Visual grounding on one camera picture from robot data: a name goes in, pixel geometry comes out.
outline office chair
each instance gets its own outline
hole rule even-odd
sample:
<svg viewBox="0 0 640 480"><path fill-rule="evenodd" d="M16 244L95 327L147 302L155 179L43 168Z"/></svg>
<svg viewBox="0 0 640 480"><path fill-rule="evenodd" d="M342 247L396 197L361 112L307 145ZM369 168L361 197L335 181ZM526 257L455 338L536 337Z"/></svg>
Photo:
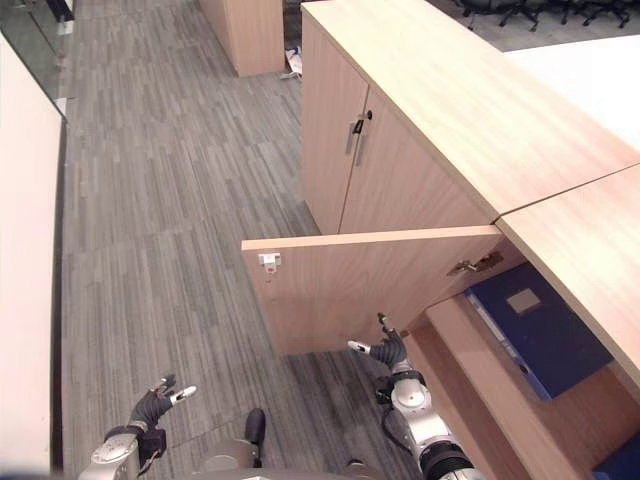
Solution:
<svg viewBox="0 0 640 480"><path fill-rule="evenodd" d="M562 13L562 19L560 23L562 25L566 25L569 19L569 12L573 11L576 13L576 9L578 8L577 0L548 0L547 3L544 4L543 10L552 12L552 13Z"/></svg>
<svg viewBox="0 0 640 480"><path fill-rule="evenodd" d="M612 13L618 20L620 20L618 28L624 28L627 22L631 19L631 14L628 10L629 6L630 3L623 0L587 0L581 5L577 13L580 13L581 15L584 15L586 17L585 21L582 22L582 25L584 25L585 27L588 26L601 14ZM590 7L595 8L589 14L587 13L587 10Z"/></svg>
<svg viewBox="0 0 640 480"><path fill-rule="evenodd" d="M527 0L454 0L455 3L463 8L462 15L464 17L471 16L471 21L467 28L473 30L473 23L476 15L503 15L500 26L504 27L507 21L514 15L521 13L527 19L533 22L531 31L535 32L538 26L538 13L525 5Z"/></svg>
<svg viewBox="0 0 640 480"><path fill-rule="evenodd" d="M535 32L538 29L538 15L540 15L540 12L544 9L545 4L546 0L523 0L517 2L509 7L499 25L504 27L511 17L522 14L525 18L533 22L529 30Z"/></svg>

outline door latch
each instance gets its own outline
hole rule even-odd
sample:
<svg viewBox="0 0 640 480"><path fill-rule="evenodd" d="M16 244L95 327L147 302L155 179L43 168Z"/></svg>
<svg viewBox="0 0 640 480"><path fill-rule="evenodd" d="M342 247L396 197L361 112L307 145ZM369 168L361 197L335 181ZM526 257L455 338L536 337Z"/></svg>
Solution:
<svg viewBox="0 0 640 480"><path fill-rule="evenodd" d="M259 253L258 262L262 265L265 271L269 274L276 273L278 265L282 263L279 253Z"/></svg>
<svg viewBox="0 0 640 480"><path fill-rule="evenodd" d="M463 260L453 267L447 275L457 275L460 272L484 272L485 270L495 267L503 260L504 257L500 252L490 253L486 257L482 257L476 263L471 263L469 260Z"/></svg>

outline white wall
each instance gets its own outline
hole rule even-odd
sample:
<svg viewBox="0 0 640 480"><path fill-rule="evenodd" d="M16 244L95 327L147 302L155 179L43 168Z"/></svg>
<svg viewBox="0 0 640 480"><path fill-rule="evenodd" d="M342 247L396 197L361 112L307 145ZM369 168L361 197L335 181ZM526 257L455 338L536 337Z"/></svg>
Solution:
<svg viewBox="0 0 640 480"><path fill-rule="evenodd" d="M0 472L50 466L61 117L0 34Z"/></svg>

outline blue binder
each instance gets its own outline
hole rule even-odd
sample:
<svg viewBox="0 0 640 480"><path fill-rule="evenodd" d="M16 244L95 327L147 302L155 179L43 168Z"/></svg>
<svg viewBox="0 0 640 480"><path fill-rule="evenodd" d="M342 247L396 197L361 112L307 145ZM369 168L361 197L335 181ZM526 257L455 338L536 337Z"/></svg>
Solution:
<svg viewBox="0 0 640 480"><path fill-rule="evenodd" d="M529 263L481 282L466 296L542 400L551 400L612 360Z"/></svg>

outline open cabinet door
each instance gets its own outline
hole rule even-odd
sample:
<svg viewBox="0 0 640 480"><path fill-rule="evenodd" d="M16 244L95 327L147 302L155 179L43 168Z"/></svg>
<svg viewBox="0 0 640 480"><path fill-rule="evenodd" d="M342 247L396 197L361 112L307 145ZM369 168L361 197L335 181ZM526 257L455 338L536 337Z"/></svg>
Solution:
<svg viewBox="0 0 640 480"><path fill-rule="evenodd" d="M496 251L504 260L493 268L451 274ZM406 328L425 307L524 261L494 226L248 240L242 253L283 355L378 342L377 312ZM261 265L264 254L277 254L275 272Z"/></svg>

